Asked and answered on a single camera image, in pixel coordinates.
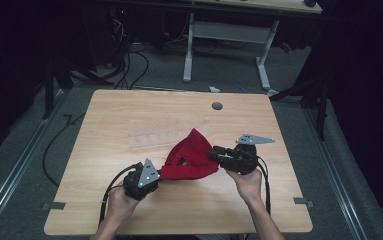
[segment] red garment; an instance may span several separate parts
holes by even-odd
[[[180,141],[169,153],[161,169],[160,178],[170,180],[193,180],[217,172],[219,163],[207,155],[212,145],[196,129]]]

